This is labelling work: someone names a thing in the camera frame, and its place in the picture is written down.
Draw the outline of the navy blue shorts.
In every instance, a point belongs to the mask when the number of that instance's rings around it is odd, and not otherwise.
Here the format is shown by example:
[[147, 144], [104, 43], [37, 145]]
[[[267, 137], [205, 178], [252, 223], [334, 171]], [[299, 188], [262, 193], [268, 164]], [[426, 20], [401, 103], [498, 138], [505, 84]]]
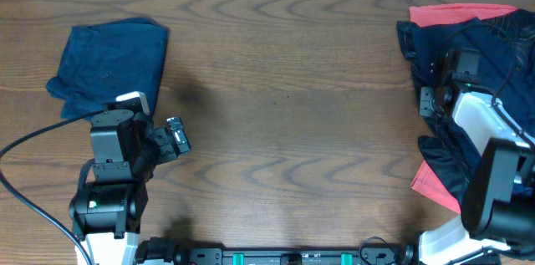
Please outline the navy blue shorts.
[[[501, 18], [419, 27], [412, 22], [396, 25], [400, 51], [410, 62], [415, 92], [437, 88], [442, 66], [439, 58], [451, 48], [471, 48], [481, 53], [479, 85], [497, 94], [505, 111], [522, 131], [534, 136], [534, 20], [514, 13]], [[418, 139], [420, 153], [431, 166], [461, 165], [475, 168], [480, 155], [461, 128], [446, 116], [425, 122], [431, 136]]]

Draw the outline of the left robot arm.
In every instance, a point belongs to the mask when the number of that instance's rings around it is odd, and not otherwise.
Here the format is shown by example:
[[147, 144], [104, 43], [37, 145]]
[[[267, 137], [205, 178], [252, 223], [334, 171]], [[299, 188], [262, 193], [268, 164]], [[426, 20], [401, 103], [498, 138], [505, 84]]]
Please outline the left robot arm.
[[190, 151], [183, 123], [156, 128], [145, 113], [107, 110], [91, 121], [94, 157], [82, 168], [69, 206], [79, 264], [181, 264], [186, 257], [166, 238], [140, 240], [154, 169]]

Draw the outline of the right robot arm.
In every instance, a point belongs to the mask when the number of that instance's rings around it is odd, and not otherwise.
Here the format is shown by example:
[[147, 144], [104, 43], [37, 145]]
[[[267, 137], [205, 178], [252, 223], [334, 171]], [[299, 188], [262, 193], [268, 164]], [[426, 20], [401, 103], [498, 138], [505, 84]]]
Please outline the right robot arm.
[[492, 94], [470, 84], [424, 87], [420, 115], [442, 114], [460, 127], [481, 156], [461, 202], [461, 213], [423, 232], [423, 264], [489, 264], [490, 257], [534, 258], [533, 138]]

